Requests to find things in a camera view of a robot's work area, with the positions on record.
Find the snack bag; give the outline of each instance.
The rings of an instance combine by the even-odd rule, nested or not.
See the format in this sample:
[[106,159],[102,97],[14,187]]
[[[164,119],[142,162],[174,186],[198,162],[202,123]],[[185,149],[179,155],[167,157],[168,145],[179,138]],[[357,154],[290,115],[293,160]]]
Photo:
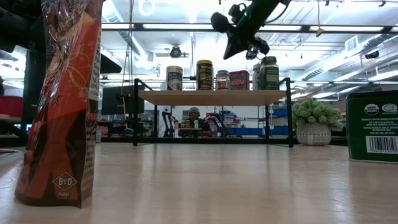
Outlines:
[[93,188],[100,76],[99,0],[42,0],[47,71],[15,195],[81,207]]

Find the red container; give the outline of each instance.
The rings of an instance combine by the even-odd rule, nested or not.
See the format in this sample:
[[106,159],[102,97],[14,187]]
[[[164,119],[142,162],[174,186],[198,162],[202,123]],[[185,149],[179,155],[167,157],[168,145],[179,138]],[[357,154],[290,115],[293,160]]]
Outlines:
[[19,96],[0,96],[0,114],[22,116],[23,99]]
[[230,72],[231,90],[250,90],[250,74],[248,71],[242,70]]

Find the blue bin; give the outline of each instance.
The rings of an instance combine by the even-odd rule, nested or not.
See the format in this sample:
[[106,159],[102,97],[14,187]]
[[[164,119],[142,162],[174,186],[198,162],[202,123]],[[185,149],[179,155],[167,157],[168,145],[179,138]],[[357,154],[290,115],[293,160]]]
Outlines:
[[284,126],[284,135],[289,134],[289,127],[287,125]]
[[235,129],[235,134],[236,135],[250,135],[249,133],[249,128],[236,128]]
[[274,130],[271,130],[273,135],[283,135],[285,126],[274,126]]
[[262,135],[262,128],[248,128],[250,135]]
[[287,109],[276,109],[274,110],[274,116],[277,117],[286,117],[287,116]]
[[229,134],[235,134],[236,128],[228,128]]

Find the white plant pot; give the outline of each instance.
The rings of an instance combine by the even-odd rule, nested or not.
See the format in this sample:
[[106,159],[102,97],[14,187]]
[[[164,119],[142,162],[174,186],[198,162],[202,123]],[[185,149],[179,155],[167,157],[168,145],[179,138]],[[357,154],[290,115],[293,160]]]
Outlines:
[[305,124],[296,129],[297,140],[305,146],[324,146],[331,140],[330,128],[325,124]]

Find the person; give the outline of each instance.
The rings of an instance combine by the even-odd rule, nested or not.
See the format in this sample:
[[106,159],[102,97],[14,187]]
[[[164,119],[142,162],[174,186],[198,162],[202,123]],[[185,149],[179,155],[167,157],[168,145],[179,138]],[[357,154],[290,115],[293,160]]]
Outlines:
[[210,125],[204,120],[200,118],[200,111],[196,107],[192,107],[188,111],[189,118],[186,121],[189,121],[190,127],[193,128],[195,126],[195,121],[198,121],[198,128],[199,130],[181,130],[179,135],[181,137],[194,137],[197,138],[198,136],[207,135],[212,136]]
[[3,83],[3,80],[0,76],[0,96],[4,95],[4,87],[3,87],[2,83]]

